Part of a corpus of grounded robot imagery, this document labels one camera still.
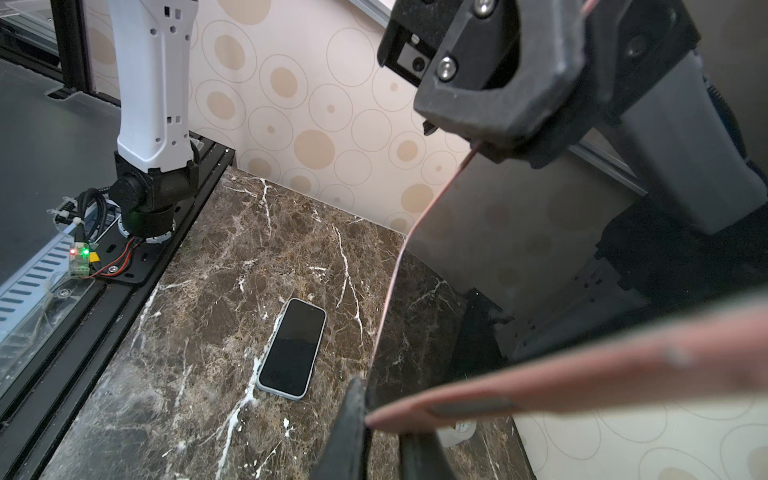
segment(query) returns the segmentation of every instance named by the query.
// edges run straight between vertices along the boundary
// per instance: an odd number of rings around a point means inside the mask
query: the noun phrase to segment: smartphone
[[[304,398],[325,325],[325,310],[288,300],[256,378],[259,389],[291,400]]]

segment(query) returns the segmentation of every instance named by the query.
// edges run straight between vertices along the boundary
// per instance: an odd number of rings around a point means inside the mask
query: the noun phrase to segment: glass panel
[[[50,0],[0,0],[0,47],[58,68]]]
[[[106,0],[83,0],[94,91],[120,99],[112,19]]]

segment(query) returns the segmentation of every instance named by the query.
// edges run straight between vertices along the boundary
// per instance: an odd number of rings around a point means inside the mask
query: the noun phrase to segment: cable
[[[102,274],[101,272],[103,272],[104,270],[106,270],[106,269],[107,269],[107,268],[109,268],[110,266],[113,266],[113,265],[115,265],[117,262],[119,262],[120,260],[122,260],[122,258],[123,258],[123,257],[125,257],[125,254],[126,254],[126,253],[129,253],[129,250],[131,249],[131,244],[132,244],[133,242],[134,242],[134,238],[133,238],[133,237],[131,237],[131,238],[128,240],[128,243],[126,243],[126,244],[125,244],[125,250],[123,250],[123,253],[121,253],[121,254],[120,254],[120,256],[119,256],[118,258],[116,258],[116,259],[112,260],[112,261],[111,261],[110,263],[108,263],[107,265],[104,265],[102,268],[100,268],[100,270],[99,270],[98,272],[96,272],[96,273],[92,273],[91,275],[88,275],[88,276],[84,276],[83,278],[84,278],[84,279],[88,279],[88,278],[93,278],[93,277],[95,277],[95,276],[97,276],[97,275],[101,275],[101,274]]]

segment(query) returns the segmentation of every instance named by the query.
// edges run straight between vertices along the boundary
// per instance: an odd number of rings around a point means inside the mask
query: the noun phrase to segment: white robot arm
[[[118,59],[118,153],[144,173],[192,160],[188,140],[190,35],[194,0],[109,0]]]
[[[198,188],[190,146],[190,36],[197,0],[109,0],[121,90],[121,125],[110,198],[121,229],[139,238],[174,230],[174,205]]]

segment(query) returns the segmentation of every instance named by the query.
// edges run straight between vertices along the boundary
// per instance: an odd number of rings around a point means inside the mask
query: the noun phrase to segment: red wire
[[[125,250],[123,250],[123,253],[121,253],[121,254],[120,254],[120,256],[119,256],[118,258],[116,258],[116,259],[112,260],[112,261],[111,261],[109,264],[107,264],[107,265],[103,266],[103,267],[102,267],[102,268],[101,268],[101,269],[100,269],[98,272],[96,272],[96,273],[93,273],[93,274],[91,274],[91,275],[88,275],[88,276],[84,276],[84,277],[83,277],[83,279],[93,278],[94,276],[97,276],[98,274],[100,274],[101,272],[103,272],[104,270],[106,270],[107,268],[109,268],[110,266],[113,266],[113,265],[115,265],[117,262],[119,262],[119,261],[120,261],[120,260],[121,260],[121,259],[122,259],[122,258],[125,256],[125,254],[128,252],[128,249],[129,249],[129,248],[131,248],[131,244],[133,243],[133,241],[134,241],[134,239],[133,239],[133,238],[131,238],[131,239],[128,241],[128,243],[126,243],[126,244],[125,244]]]

